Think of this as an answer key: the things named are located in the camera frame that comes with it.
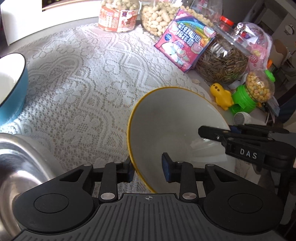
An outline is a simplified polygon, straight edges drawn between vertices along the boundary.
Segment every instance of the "yellow toy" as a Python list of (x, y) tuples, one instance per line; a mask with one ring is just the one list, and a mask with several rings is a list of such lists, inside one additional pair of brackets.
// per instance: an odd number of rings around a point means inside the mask
[(228, 107), (234, 105), (230, 91), (224, 90), (220, 84), (212, 84), (210, 92), (215, 97), (217, 105), (221, 106), (223, 110), (228, 110)]

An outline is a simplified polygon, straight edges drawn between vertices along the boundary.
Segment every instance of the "blue label circle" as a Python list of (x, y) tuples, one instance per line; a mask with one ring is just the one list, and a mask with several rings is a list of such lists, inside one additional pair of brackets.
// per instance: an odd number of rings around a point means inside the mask
[(165, 35), (165, 40), (169, 41), (172, 38), (171, 34), (166, 34)]

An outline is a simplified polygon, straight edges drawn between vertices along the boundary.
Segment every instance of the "white device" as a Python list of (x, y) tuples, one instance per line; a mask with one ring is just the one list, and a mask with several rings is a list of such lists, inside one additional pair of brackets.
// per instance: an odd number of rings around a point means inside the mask
[(238, 112), (233, 117), (233, 124), (235, 125), (244, 125), (244, 124), (255, 124), (265, 126), (266, 123), (253, 118), (246, 112)]

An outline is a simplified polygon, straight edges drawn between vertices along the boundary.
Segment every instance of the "black rim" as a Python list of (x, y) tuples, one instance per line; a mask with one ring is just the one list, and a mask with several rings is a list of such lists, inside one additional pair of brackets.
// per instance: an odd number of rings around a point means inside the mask
[(18, 83), (19, 83), (20, 79), (22, 78), (22, 76), (23, 76), (23, 74), (24, 74), (24, 71), (25, 71), (25, 69), (26, 69), (27, 61), (26, 61), (25, 56), (24, 56), (23, 54), (21, 54), (21, 53), (18, 53), (18, 54), (20, 54), (21, 56), (24, 57), (24, 60), (25, 60), (24, 69), (22, 70), (22, 74), (20, 75), (19, 79), (18, 79), (17, 82), (15, 83), (14, 87), (12, 88), (12, 90), (11, 90), (11, 91), (9, 92), (9, 94), (6, 96), (5, 100), (2, 101), (2, 103), (0, 104), (0, 108), (1, 108), (1, 106), (5, 103), (5, 101), (9, 98), (9, 96), (11, 95), (11, 93), (14, 91), (14, 89), (15, 89), (16, 86), (18, 85)]

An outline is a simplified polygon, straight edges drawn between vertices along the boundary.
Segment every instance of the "silver bolt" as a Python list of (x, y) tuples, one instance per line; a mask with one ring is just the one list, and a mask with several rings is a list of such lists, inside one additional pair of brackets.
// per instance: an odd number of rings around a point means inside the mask
[(111, 199), (115, 198), (115, 195), (111, 192), (105, 192), (101, 195), (101, 198), (104, 200), (111, 200)]
[(192, 200), (196, 198), (196, 194), (193, 192), (186, 192), (182, 195), (182, 197), (187, 200)]

